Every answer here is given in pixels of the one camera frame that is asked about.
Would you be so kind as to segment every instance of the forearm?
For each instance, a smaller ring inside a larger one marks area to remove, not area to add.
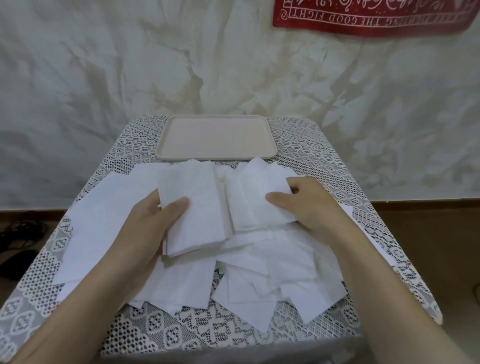
[[[471,363],[354,224],[330,246],[381,363]]]
[[[89,363],[131,288],[98,264],[19,350],[12,363]]]

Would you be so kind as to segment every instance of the white stained wall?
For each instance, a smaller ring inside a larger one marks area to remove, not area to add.
[[[314,120],[371,200],[480,196],[480,21],[371,40],[271,26],[273,2],[5,0],[0,209],[67,208],[128,120]]]

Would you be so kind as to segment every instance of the table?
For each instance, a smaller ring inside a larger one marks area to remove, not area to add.
[[[76,201],[111,171],[128,174],[135,163],[159,161],[155,149],[167,119],[168,116],[148,116],[132,120]],[[441,324],[442,314],[429,289],[319,127],[306,119],[268,118],[268,122],[278,146],[274,160],[298,174],[315,176],[337,201],[354,206],[354,217],[395,257],[395,271],[430,316]],[[238,162],[221,163],[235,167]],[[57,306],[61,285],[52,286],[52,280],[71,235],[67,213],[0,310],[0,360],[8,360]],[[216,271],[214,288],[218,282]],[[302,324],[293,306],[280,302],[268,333],[255,330],[212,300],[207,310],[184,307],[174,316],[146,303],[140,310],[126,306],[119,312],[101,354],[251,347],[359,335],[360,322],[349,296],[307,325]]]

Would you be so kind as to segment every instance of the beige plastic tray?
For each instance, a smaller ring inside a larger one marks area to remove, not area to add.
[[[267,119],[243,115],[172,116],[156,148],[163,160],[268,159],[276,153]]]

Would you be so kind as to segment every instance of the red banner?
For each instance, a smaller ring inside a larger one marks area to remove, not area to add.
[[[480,0],[276,0],[273,25],[354,36],[427,36],[467,29]]]

